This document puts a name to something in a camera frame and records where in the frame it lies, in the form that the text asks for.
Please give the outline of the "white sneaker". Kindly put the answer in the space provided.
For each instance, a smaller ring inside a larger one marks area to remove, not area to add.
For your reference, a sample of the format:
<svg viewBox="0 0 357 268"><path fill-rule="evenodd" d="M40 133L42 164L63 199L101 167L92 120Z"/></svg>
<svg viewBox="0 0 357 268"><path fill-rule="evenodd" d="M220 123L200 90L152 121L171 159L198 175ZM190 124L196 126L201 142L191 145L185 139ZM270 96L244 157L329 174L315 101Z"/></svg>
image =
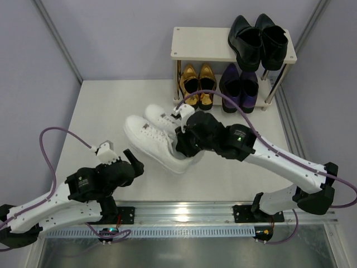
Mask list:
<svg viewBox="0 0 357 268"><path fill-rule="evenodd" d="M181 121L179 119L175 119L173 116L166 113L162 107L156 104L150 104L146 107L144 118L158 129L167 132L169 135L175 135L176 128L181 126Z"/></svg>
<svg viewBox="0 0 357 268"><path fill-rule="evenodd" d="M183 174L195 164L193 157L186 157L174 149L176 141L166 131L155 127L143 117L128 116L124 123L124 133L135 149L172 173Z"/></svg>

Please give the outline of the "gold loafer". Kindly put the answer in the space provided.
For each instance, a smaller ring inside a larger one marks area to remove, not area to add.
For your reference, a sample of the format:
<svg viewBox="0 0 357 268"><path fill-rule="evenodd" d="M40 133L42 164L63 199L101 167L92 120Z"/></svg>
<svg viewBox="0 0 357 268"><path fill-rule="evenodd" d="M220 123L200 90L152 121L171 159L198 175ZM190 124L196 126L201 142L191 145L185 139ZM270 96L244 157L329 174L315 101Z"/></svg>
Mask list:
<svg viewBox="0 0 357 268"><path fill-rule="evenodd" d="M216 77L208 63L203 63L201 66L200 74L200 89L201 90L216 90ZM200 93L199 94L199 108L203 111L208 111L213 106L214 94L213 93Z"/></svg>
<svg viewBox="0 0 357 268"><path fill-rule="evenodd" d="M199 90L198 74L192 64L186 64L180 77L179 86L184 98L186 98L189 94L195 93ZM190 98L187 98L185 103L197 109L199 106L199 95L196 94Z"/></svg>

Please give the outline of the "purple loafer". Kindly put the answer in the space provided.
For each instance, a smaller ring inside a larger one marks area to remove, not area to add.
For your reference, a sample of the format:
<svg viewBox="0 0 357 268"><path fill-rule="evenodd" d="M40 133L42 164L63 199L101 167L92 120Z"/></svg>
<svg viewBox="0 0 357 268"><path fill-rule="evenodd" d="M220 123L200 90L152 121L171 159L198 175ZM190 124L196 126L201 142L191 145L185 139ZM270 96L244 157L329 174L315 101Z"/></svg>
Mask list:
<svg viewBox="0 0 357 268"><path fill-rule="evenodd" d="M240 75L241 93L240 109L248 114L252 113L258 97L259 83L255 72L243 71Z"/></svg>
<svg viewBox="0 0 357 268"><path fill-rule="evenodd" d="M223 72L219 82L220 92L237 106L240 101L240 76L234 63L230 63Z"/></svg>

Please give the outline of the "black patent loafer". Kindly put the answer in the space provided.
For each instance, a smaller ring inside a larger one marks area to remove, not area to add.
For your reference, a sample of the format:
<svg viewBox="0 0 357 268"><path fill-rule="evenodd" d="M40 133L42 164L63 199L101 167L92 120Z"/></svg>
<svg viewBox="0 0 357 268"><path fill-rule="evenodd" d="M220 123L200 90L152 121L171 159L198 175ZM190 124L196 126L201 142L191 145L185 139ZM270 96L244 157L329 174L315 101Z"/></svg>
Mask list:
<svg viewBox="0 0 357 268"><path fill-rule="evenodd" d="M277 71L284 62L288 47L285 30L276 25L265 13L259 15L255 27L262 41L261 62L265 70Z"/></svg>
<svg viewBox="0 0 357 268"><path fill-rule="evenodd" d="M260 32L252 27L244 16L239 15L233 22L228 44L236 54L238 66L242 71L255 72L260 64L262 41Z"/></svg>

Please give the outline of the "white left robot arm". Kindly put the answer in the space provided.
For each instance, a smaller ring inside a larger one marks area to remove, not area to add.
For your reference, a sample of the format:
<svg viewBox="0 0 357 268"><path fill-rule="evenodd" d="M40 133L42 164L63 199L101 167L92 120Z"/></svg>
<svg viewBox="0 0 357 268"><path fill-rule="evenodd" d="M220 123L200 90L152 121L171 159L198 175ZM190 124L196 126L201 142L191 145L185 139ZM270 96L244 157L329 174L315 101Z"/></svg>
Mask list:
<svg viewBox="0 0 357 268"><path fill-rule="evenodd" d="M7 250L26 247L47 232L76 224L112 224L118 208L112 194L144 173L144 164L129 149L127 160L113 158L97 167L82 167L69 175L53 194L27 204L1 206L1 244Z"/></svg>

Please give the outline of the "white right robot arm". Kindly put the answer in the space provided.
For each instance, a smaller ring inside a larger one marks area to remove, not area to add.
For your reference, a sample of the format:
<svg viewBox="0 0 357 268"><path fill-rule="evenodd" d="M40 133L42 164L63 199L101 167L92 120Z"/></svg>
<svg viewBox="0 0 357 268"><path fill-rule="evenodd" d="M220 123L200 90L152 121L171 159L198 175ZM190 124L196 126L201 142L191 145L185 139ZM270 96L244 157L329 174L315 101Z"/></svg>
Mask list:
<svg viewBox="0 0 357 268"><path fill-rule="evenodd" d="M292 183L272 193L258 193L251 212L255 219L268 221L283 210L299 208L314 215L324 215L334 200L333 180L338 166L310 163L282 150L266 139L259 140L245 125L224 126L212 114L202 111L175 112L180 121L176 128L176 150L187 157L201 151L213 151L228 159L247 162L265 168Z"/></svg>

